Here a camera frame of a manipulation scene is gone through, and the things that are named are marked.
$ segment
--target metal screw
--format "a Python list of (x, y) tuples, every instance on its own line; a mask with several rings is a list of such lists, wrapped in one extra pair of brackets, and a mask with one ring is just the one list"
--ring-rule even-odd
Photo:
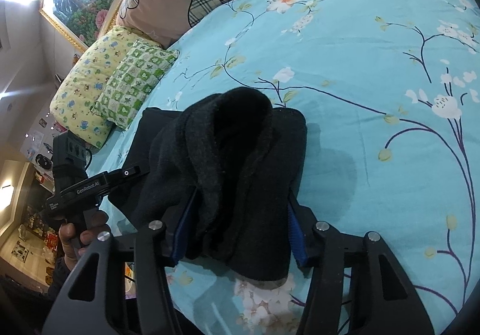
[(103, 231), (98, 234), (97, 239), (99, 241), (107, 241), (110, 239), (110, 236), (111, 236), (110, 232)]
[(330, 224), (326, 221), (319, 221), (315, 224), (315, 228), (319, 231), (327, 231), (330, 228)]
[(153, 220), (148, 224), (148, 227), (153, 231), (156, 231), (157, 229), (163, 227), (163, 223), (160, 220)]
[(375, 231), (370, 231), (368, 234), (368, 239), (371, 241), (379, 241), (380, 240), (380, 234)]

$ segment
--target yellow pillow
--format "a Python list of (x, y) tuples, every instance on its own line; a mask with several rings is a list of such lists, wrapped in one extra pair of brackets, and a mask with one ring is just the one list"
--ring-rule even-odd
[(50, 111), (61, 125), (97, 148), (102, 148), (112, 123), (94, 115), (90, 106), (102, 94), (113, 72), (137, 40), (159, 45), (137, 33), (124, 26), (114, 26), (100, 37), (71, 69), (50, 104)]

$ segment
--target sleeve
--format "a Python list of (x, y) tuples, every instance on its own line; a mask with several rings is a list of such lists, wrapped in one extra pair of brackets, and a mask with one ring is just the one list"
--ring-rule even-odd
[(63, 257), (58, 258), (55, 263), (55, 269), (53, 270), (53, 282), (49, 287), (49, 291), (46, 293), (50, 300), (54, 301), (57, 298), (69, 274), (70, 270), (65, 264)]

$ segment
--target ceiling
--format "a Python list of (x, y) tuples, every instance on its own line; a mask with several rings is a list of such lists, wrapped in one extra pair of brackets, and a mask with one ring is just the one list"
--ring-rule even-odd
[(54, 91), (40, 19), (38, 2), (0, 3), (0, 143), (21, 144), (21, 132), (28, 131)]

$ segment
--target folded black garment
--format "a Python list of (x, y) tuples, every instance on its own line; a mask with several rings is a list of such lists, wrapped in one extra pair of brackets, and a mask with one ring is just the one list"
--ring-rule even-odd
[(282, 279), (290, 264), (287, 196), (305, 147), (297, 110), (272, 109), (250, 88), (211, 95), (158, 132), (129, 219), (137, 228), (160, 219), (196, 186), (203, 200), (191, 244), (245, 277)]

